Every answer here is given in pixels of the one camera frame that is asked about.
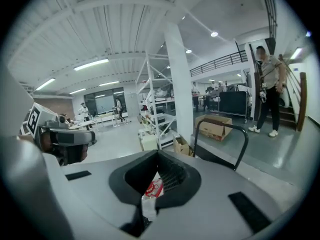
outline recessed ceiling light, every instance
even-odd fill
[[[83,89],[80,89],[80,90],[75,90],[73,92],[70,92],[69,94],[75,94],[77,92],[81,92],[81,91],[84,91],[84,90],[86,90],[86,88],[83,88]]]
[[[52,83],[54,80],[56,80],[55,78],[51,78],[50,80],[46,81],[43,85],[40,85],[37,89],[35,89],[36,91],[41,90],[43,87],[47,86],[48,84]]]
[[[301,51],[302,51],[302,48],[297,48],[290,59],[294,60],[299,55],[299,53],[301,53]]]
[[[101,60],[98,60],[98,61],[94,61],[94,62],[85,64],[85,65],[82,65],[82,66],[77,66],[77,67],[74,68],[74,70],[78,71],[78,70],[82,70],[82,69],[85,69],[85,68],[88,68],[88,67],[92,67],[94,65],[106,63],[106,62],[109,62],[109,60],[107,58],[106,59],[101,59]]]
[[[99,86],[106,86],[106,85],[112,85],[112,84],[117,84],[117,83],[119,83],[119,81],[106,82],[106,83],[99,84]]]

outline black handle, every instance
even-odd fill
[[[238,126],[238,125],[233,125],[233,124],[228,124],[228,123],[224,123],[224,122],[221,122],[221,121],[217,121],[217,120],[214,120],[214,119],[210,119],[210,118],[204,118],[202,120],[199,121],[197,127],[196,127],[196,131],[195,131],[195,138],[194,138],[194,147],[193,147],[193,152],[194,152],[194,155],[196,155],[196,147],[197,147],[197,142],[198,142],[198,134],[199,134],[199,127],[200,127],[200,124],[202,122],[206,122],[206,123],[210,123],[210,124],[214,124],[214,125],[218,125],[218,126],[224,126],[224,127],[229,127],[229,128],[232,128],[232,129],[236,129],[236,130],[239,130],[243,133],[244,135],[244,144],[242,146],[242,149],[241,149],[241,152],[240,152],[240,155],[233,167],[234,170],[236,170],[242,160],[242,157],[244,156],[245,154],[245,151],[246,151],[246,148],[248,146],[248,142],[249,142],[249,137],[248,137],[248,134],[246,132],[246,130],[241,127],[241,126]]]

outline open cardboard box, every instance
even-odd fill
[[[218,115],[205,114],[205,115],[198,116],[195,119],[195,126],[194,127],[197,128],[199,121],[202,119],[205,119],[205,118],[213,119],[213,120],[225,123],[225,124],[232,125],[231,118],[222,117],[222,116],[218,116]],[[210,137],[212,139],[215,139],[217,141],[220,141],[220,142],[224,140],[224,138],[231,132],[231,130],[232,130],[232,128],[224,127],[224,126],[209,123],[209,122],[202,122],[199,127],[199,133],[201,133],[207,137]]]
[[[188,142],[181,136],[173,139],[174,152],[193,157],[194,150],[189,146]]]

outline white sneakers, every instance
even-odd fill
[[[257,127],[256,127],[255,125],[254,125],[253,127],[249,127],[248,130],[249,130],[250,132],[255,132],[255,133],[257,133],[257,134],[260,133],[260,129],[257,129]]]
[[[257,134],[260,133],[260,129],[257,129],[257,127],[255,125],[253,127],[249,127],[248,130],[250,132],[254,132],[254,133],[257,133]],[[272,132],[269,133],[269,137],[274,138],[276,136],[278,136],[278,131],[277,130],[273,130]]]
[[[276,137],[278,135],[278,131],[277,130],[273,130],[272,132],[269,133],[269,137]]]

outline glass wall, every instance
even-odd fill
[[[84,95],[84,102],[88,107],[90,114],[95,117],[96,115],[114,110],[114,107],[117,105],[116,98],[121,102],[123,113],[127,112],[123,88],[102,90]]]

